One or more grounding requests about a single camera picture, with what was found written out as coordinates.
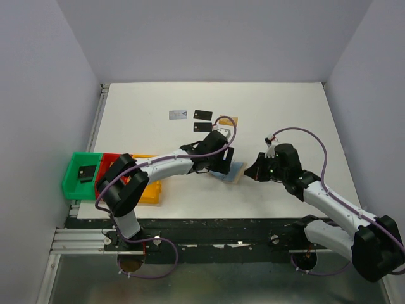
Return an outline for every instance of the screw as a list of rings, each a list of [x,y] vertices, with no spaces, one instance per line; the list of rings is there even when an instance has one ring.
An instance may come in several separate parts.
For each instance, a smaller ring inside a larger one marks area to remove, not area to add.
[[[273,235],[271,236],[271,238],[270,238],[270,241],[271,241],[274,245],[276,245],[276,244],[278,244],[278,243],[280,242],[280,237],[279,237],[278,235],[276,235],[276,234],[273,234]]]
[[[153,243],[154,243],[156,246],[159,246],[160,243],[162,243],[162,240],[160,239],[160,236],[155,236],[154,238],[155,238],[156,240],[154,240]]]
[[[104,245],[110,245],[110,244],[111,244],[111,239],[108,238],[108,237],[105,237],[105,238],[103,239],[103,243],[104,243]]]

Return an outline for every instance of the green bin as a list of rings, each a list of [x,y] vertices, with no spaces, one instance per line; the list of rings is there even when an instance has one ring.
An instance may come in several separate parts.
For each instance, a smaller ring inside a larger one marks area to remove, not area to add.
[[[94,183],[99,171],[102,153],[87,153],[74,152],[70,160],[68,170],[62,182],[63,193],[68,200],[95,200]],[[79,175],[79,167],[81,166],[96,166],[92,182],[81,183]]]

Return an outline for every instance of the yellow bin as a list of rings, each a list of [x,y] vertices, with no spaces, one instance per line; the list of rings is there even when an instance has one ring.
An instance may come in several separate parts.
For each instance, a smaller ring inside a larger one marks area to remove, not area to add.
[[[155,155],[133,154],[132,158],[149,158],[154,156]],[[159,196],[161,191],[162,185],[160,183],[160,180],[147,185],[145,191],[140,197],[139,203],[157,205],[159,203]]]

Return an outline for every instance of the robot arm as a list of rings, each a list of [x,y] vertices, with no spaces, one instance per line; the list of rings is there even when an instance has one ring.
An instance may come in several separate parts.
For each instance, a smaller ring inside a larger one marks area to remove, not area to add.
[[[319,209],[338,225],[332,227],[314,216],[303,218],[298,227],[303,229],[308,242],[322,245],[347,258],[371,282],[405,262],[404,254],[388,235],[359,214],[373,219],[402,243],[393,219],[386,215],[378,218],[353,205],[329,187],[325,191],[320,177],[302,169],[298,152],[291,144],[279,143],[272,134],[265,141],[267,152],[259,153],[253,166],[244,174],[261,182],[281,181],[287,192]],[[332,196],[358,213],[350,211]]]
[[[103,200],[122,235],[129,239],[140,231],[134,208],[148,184],[170,176],[198,173],[202,170],[229,173],[234,149],[227,147],[222,152],[215,153],[224,148],[229,139],[228,129],[218,129],[211,131],[203,141],[181,146],[166,155],[138,159],[133,159],[129,154],[120,155],[96,187],[100,195],[107,188]],[[124,175],[130,177],[127,184],[119,179],[108,187],[120,174],[137,165],[138,168]]]

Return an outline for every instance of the metal floor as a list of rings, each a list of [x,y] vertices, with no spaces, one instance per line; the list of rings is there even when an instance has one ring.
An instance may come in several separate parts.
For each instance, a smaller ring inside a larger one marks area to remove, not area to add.
[[[332,271],[345,261],[319,255],[317,271]],[[143,274],[160,274],[169,265],[145,265]],[[51,297],[54,304],[242,304],[242,303],[389,303],[382,283],[370,283],[351,267],[334,277],[295,272],[289,264],[179,265],[168,277],[128,279],[118,275],[116,257],[64,255]]]

